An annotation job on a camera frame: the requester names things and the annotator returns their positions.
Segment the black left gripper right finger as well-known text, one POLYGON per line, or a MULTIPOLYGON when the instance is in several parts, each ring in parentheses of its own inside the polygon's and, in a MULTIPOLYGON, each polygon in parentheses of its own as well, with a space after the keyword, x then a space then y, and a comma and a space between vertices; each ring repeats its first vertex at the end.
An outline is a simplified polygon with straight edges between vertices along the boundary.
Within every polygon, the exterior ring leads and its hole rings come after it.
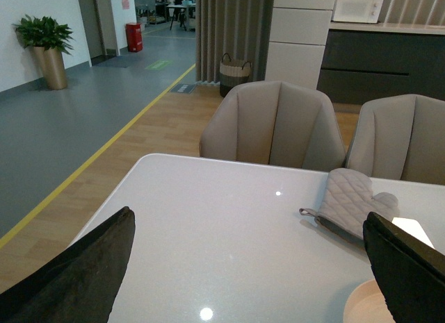
POLYGON ((370 212, 363 239, 371 269, 395 322, 444 321, 444 255, 370 212))

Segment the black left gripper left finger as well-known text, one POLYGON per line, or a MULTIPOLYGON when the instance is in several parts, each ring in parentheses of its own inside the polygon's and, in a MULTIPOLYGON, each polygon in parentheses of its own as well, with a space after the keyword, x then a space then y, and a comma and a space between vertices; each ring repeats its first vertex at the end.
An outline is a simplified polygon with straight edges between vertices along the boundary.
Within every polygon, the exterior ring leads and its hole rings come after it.
POLYGON ((127 206, 1 293, 2 322, 107 322, 136 230, 127 206))

